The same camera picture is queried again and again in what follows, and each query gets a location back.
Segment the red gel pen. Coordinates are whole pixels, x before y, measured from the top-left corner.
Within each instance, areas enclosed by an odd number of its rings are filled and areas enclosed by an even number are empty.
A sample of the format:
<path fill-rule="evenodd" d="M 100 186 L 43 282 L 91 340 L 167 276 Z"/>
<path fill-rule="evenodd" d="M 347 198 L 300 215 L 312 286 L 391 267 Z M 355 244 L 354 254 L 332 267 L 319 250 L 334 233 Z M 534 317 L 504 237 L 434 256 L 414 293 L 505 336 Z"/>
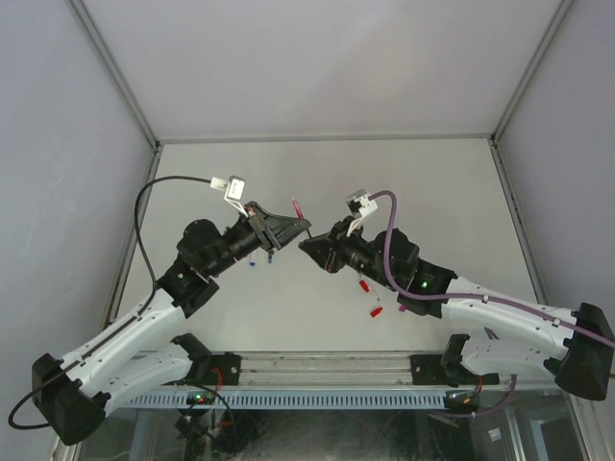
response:
<path fill-rule="evenodd" d="M 304 213 L 302 212 L 301 206 L 299 204 L 299 202 L 295 199 L 292 198 L 292 204 L 294 206 L 295 212 L 297 214 L 297 217 L 301 220 L 306 220 Z"/>

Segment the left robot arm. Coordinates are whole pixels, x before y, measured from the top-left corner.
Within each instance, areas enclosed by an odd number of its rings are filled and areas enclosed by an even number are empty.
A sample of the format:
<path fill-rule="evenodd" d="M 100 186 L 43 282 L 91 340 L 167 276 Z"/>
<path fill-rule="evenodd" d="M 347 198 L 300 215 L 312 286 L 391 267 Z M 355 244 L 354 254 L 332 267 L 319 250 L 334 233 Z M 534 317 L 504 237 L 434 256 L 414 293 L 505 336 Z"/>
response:
<path fill-rule="evenodd" d="M 61 441 L 76 445 L 118 407 L 163 384 L 200 381 L 210 350 L 179 328 L 218 291 L 215 278 L 257 249 L 281 250 L 308 230 L 306 219 L 271 214 L 250 202 L 224 231 L 190 223 L 178 255 L 153 292 L 81 347 L 32 367 L 33 403 Z"/>

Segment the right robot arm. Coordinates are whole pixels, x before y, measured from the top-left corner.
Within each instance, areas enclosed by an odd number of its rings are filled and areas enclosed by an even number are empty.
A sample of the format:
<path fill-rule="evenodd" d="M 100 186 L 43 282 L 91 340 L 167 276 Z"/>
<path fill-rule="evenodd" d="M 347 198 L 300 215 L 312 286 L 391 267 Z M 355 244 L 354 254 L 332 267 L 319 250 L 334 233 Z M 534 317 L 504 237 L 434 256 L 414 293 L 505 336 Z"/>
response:
<path fill-rule="evenodd" d="M 614 357 L 614 333 L 603 311 L 590 303 L 576 309 L 523 303 L 487 290 L 455 271 L 427 262 L 400 230 L 367 241 L 348 232 L 344 219 L 299 244 L 324 271 L 349 267 L 397 292 L 397 302 L 419 316 L 471 322 L 488 329 L 482 340 L 453 334 L 440 360 L 449 382 L 474 376 L 550 377 L 562 390 L 586 400 L 605 400 Z"/>

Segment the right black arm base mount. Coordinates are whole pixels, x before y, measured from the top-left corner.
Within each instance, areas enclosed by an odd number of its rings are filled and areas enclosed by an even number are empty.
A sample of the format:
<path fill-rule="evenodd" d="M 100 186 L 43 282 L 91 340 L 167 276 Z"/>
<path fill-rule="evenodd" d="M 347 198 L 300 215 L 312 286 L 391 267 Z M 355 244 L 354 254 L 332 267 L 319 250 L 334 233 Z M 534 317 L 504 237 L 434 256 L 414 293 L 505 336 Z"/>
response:
<path fill-rule="evenodd" d="M 458 356 L 446 354 L 413 354 L 409 357 L 412 383 L 417 386 L 498 385 L 498 374 L 477 375 L 461 364 Z"/>

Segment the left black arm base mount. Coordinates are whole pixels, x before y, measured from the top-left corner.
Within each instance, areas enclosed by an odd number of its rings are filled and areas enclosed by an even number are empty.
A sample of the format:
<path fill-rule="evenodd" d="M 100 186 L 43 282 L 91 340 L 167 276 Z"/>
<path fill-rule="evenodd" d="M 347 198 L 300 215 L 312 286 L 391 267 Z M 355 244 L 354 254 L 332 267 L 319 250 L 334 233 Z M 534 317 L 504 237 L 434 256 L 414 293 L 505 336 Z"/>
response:
<path fill-rule="evenodd" d="M 236 386 L 239 383 L 241 361 L 242 357 L 236 353 L 214 354 L 210 358 L 209 368 L 203 378 L 203 383 L 216 388 Z"/>

